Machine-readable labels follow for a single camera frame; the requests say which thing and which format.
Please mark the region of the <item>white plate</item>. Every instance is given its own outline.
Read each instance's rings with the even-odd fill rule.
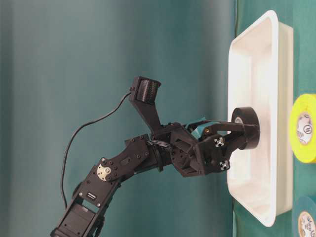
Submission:
[[[233,152],[228,188],[267,227],[292,208],[292,104],[293,28],[270,10],[232,41],[228,76],[229,121],[234,108],[251,106],[261,132],[256,149]]]

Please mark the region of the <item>screw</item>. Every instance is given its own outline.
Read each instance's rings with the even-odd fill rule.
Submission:
[[[106,174],[111,173],[111,169],[110,169],[110,168],[108,168],[108,167],[107,167],[107,168],[105,168],[105,173],[106,173]]]

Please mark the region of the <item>green backdrop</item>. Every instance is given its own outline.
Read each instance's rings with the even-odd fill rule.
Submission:
[[[163,123],[226,119],[233,0],[0,0],[1,236],[48,236],[63,215],[64,148],[107,113],[134,76],[162,82]],[[85,128],[66,167],[68,199],[100,157],[149,132],[125,102]],[[123,183],[101,236],[232,235],[226,174],[182,178],[167,167]]]

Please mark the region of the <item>round servo horn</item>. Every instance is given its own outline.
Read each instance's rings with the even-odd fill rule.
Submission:
[[[102,181],[106,181],[107,175],[111,173],[111,168],[109,167],[103,167],[101,164],[99,164],[98,169],[97,169],[97,174],[99,179]]]

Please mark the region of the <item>label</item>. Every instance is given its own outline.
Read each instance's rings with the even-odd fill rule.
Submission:
[[[296,134],[303,145],[308,144],[313,137],[313,122],[307,112],[302,112],[297,121]]]
[[[306,211],[303,211],[298,218],[298,232],[300,237],[316,237],[315,222]]]

